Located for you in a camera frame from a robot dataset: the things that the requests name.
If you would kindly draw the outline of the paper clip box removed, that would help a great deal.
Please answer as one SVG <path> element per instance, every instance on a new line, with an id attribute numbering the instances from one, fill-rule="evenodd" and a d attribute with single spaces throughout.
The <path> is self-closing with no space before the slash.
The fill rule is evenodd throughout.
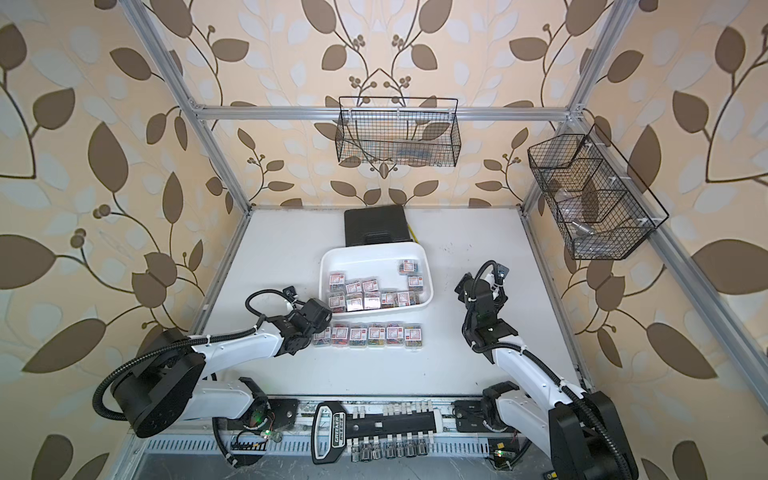
<path id="1" fill-rule="evenodd" d="M 332 328 L 327 327 L 319 333 L 313 335 L 313 345 L 316 347 L 326 347 L 332 345 Z"/>
<path id="2" fill-rule="evenodd" d="M 368 327 L 354 324 L 349 328 L 349 343 L 351 348 L 365 348 L 368 344 Z"/>
<path id="3" fill-rule="evenodd" d="M 331 344 L 334 347 L 349 345 L 350 326 L 348 323 L 337 322 L 331 325 Z"/>
<path id="4" fill-rule="evenodd" d="M 404 327 L 400 323 L 389 323 L 386 325 L 386 344 L 388 346 L 403 346 Z"/>
<path id="5" fill-rule="evenodd" d="M 423 347 L 423 329 L 420 324 L 405 324 L 403 329 L 406 348 L 420 349 Z"/>
<path id="6" fill-rule="evenodd" d="M 372 323 L 367 326 L 367 346 L 369 348 L 386 346 L 386 326 L 384 324 Z"/>

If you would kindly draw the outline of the white plastic storage tray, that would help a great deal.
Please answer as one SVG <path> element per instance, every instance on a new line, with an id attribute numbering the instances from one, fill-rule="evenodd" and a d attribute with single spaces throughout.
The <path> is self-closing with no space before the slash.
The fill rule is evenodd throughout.
<path id="1" fill-rule="evenodd" d="M 406 291 L 408 280 L 405 274 L 399 273 L 399 265 L 403 260 L 414 260 L 418 266 L 418 275 L 423 280 L 423 290 L 419 293 L 419 303 L 416 305 L 361 310 L 340 313 L 341 319 L 366 317 L 388 313 L 412 312 L 426 308 L 433 300 L 435 288 L 430 272 L 430 265 L 424 248 L 414 242 L 382 243 L 354 247 L 341 247 L 326 252 L 320 260 L 318 294 L 319 298 L 327 301 L 330 289 L 330 275 L 343 273 L 346 280 L 375 279 L 380 288 L 392 291 Z"/>

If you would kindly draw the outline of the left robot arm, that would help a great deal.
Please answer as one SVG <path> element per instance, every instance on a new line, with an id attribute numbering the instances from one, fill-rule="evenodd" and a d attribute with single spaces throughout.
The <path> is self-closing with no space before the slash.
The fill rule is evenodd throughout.
<path id="1" fill-rule="evenodd" d="M 177 329 L 162 333 L 150 349 L 109 373 L 96 387 L 91 405 L 100 417 L 127 422 L 139 438 L 157 435 L 181 420 L 208 419 L 225 461 L 234 469 L 257 464 L 237 455 L 221 431 L 228 420 L 269 429 L 275 416 L 255 381 L 240 377 L 219 382 L 218 372 L 257 359 L 295 355 L 329 327 L 331 308 L 317 298 L 302 301 L 294 287 L 261 289 L 244 301 L 256 318 L 253 327 L 231 333 L 187 336 Z"/>

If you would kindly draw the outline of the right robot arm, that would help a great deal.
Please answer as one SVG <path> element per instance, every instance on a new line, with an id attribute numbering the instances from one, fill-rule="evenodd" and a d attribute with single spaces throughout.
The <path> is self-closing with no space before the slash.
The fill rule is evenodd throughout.
<path id="1" fill-rule="evenodd" d="M 636 479 L 637 463 L 607 395 L 557 374 L 504 321 L 501 274 L 465 274 L 456 286 L 466 313 L 462 335 L 476 354 L 509 376 L 483 392 L 484 421 L 511 427 L 548 453 L 560 479 Z"/>

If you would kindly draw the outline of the black socket set holder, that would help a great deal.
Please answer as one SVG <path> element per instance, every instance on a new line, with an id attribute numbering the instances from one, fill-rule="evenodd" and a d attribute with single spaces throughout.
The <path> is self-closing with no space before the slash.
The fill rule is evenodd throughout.
<path id="1" fill-rule="evenodd" d="M 361 406 L 349 412 L 338 401 L 322 402 L 312 422 L 312 461 L 332 464 L 344 453 L 354 462 L 426 456 L 443 431 L 442 413 L 429 404 L 385 404 L 379 413 L 367 413 Z"/>

